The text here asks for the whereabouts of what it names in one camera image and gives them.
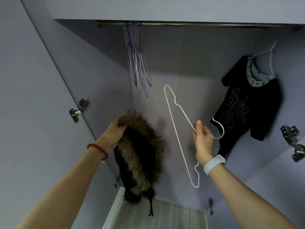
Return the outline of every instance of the red beaded bracelet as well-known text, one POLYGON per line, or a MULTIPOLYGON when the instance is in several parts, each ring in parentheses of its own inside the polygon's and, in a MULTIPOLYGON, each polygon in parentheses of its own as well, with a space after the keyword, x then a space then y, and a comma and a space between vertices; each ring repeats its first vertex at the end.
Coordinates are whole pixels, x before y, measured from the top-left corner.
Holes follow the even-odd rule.
POLYGON ((89 149, 89 147, 94 147, 94 148, 100 150, 100 151, 105 155, 105 157, 102 158, 102 163, 104 163, 104 161, 108 159, 108 157, 109 157, 108 154, 107 154, 106 151, 103 150, 100 146, 98 146, 98 145, 96 145, 96 144, 88 144, 88 145, 87 145, 87 149, 89 149))

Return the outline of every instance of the brown fur trim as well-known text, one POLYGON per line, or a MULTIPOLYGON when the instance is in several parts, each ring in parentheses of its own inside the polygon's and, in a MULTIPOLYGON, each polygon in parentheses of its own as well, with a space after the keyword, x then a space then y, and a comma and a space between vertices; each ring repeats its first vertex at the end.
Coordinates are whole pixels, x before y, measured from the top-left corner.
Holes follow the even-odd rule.
POLYGON ((122 152, 122 156, 128 164, 128 169, 133 173, 133 178, 137 181, 137 185, 132 192, 136 195, 146 191, 150 186, 156 184, 163 170, 163 152, 164 141, 158 136, 157 132, 151 127, 146 119, 137 112, 128 112, 128 114, 119 118, 119 126, 128 125, 134 130, 137 130, 142 136, 148 139, 148 142, 154 147, 156 152, 156 164, 153 173, 152 181, 149 182, 144 175, 139 158, 137 157, 131 142, 126 135, 118 141, 118 149, 122 152))

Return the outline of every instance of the white watch band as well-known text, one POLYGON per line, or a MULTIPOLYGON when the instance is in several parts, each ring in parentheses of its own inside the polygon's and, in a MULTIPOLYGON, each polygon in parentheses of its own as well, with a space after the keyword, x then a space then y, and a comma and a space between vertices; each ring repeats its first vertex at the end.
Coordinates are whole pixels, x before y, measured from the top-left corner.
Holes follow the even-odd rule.
POLYGON ((206 163, 206 165, 203 168, 204 173, 206 173, 206 175, 209 176, 209 173, 216 165, 218 165, 219 163, 225 163, 225 162, 226 162, 226 159, 224 159, 223 156, 217 155, 215 158, 212 158, 211 160, 209 160, 206 163))

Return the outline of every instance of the person's left hand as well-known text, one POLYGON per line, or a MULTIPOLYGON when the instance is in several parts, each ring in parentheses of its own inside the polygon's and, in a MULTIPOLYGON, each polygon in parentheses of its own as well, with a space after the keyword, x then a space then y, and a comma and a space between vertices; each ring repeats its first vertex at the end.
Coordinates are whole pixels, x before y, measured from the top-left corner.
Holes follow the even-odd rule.
POLYGON ((114 143, 118 142, 123 136, 123 133, 127 126, 118 127, 117 123, 118 119, 116 119, 109 125, 106 131, 101 135, 99 139, 97 139, 96 142, 106 144, 106 146, 108 147, 112 147, 114 143))

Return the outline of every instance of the white hanger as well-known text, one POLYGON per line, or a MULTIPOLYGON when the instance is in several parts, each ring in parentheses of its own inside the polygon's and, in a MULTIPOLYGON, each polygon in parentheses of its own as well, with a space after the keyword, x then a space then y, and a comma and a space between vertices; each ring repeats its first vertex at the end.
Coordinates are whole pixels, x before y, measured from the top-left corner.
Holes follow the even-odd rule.
POLYGON ((269 66, 270 66, 270 70, 271 70, 272 74, 274 74, 274 73, 273 73, 273 69, 272 69, 272 50, 273 50, 274 46, 276 45, 276 43, 277 43, 277 41, 273 44, 273 46, 271 47, 271 49, 266 50, 266 51, 264 51, 264 52, 261 52, 261 53, 259 53, 259 54, 257 54, 257 55, 253 55, 253 56, 252 56, 252 57, 256 57, 256 56, 262 55, 262 54, 264 54, 264 53, 270 52, 270 62, 269 62, 269 66))
MULTIPOLYGON (((169 85, 166 84, 166 85, 164 86, 164 93, 165 93, 165 97, 166 97, 166 101, 167 101, 167 106, 168 106, 168 109, 169 109, 169 111, 170 111, 170 117, 172 118, 172 121, 173 121, 173 115, 172 115, 172 113, 171 113, 170 104, 169 104, 169 102, 168 102, 168 98, 167 98, 167 95, 166 95, 166 87, 168 87, 168 88, 170 89, 170 91, 172 92, 172 94, 173 94, 173 96, 174 96, 174 102, 175 102, 175 104, 181 108, 181 110, 182 110, 183 114, 185 115, 186 119, 188 120, 188 122, 190 123, 190 125, 192 126, 192 128, 195 130, 195 132, 197 132, 196 129, 193 127, 192 123, 189 121, 189 119, 188 119, 188 117, 186 116, 185 112, 183 111, 182 107, 181 107, 179 104, 176 103, 176 96, 175 96, 175 94, 173 93, 172 89, 170 88, 169 85)), ((222 126, 221 123, 219 123, 219 124, 220 124, 220 126, 222 127, 222 135, 221 135, 220 137, 214 137, 214 136, 212 136, 212 135, 210 135, 210 134, 207 133, 210 137, 215 138, 215 139, 220 139, 220 138, 222 138, 222 137, 224 136, 224 127, 222 126)), ((179 143, 179 146, 180 146, 180 149, 181 149, 181 153, 182 153, 182 156, 183 156, 183 159, 184 159, 184 163, 185 163, 186 169, 188 170, 188 173, 189 173, 189 177, 190 177, 191 183, 192 183, 192 185, 193 185, 194 187, 199 188, 199 173, 198 173, 198 171, 197 171, 197 169, 196 169, 196 167, 199 165, 199 162, 197 162, 197 165, 194 166, 194 169, 195 169, 195 171, 196 171, 197 174, 198 174, 198 185, 195 186, 195 185, 193 184, 193 181, 192 181, 192 178, 191 178, 191 175, 190 175, 190 172, 189 172, 188 165, 186 164, 186 161, 185 161, 185 157, 184 157, 184 154, 183 154, 183 151, 182 151, 182 147, 181 147, 181 144, 180 144, 180 140, 179 140, 179 137, 178 137, 178 133, 177 133, 177 130, 176 130, 176 126, 175 126, 175 122, 174 122, 174 121, 173 121, 173 127, 174 127, 175 132, 176 132, 176 136, 177 136, 177 139, 178 139, 178 143, 179 143)))

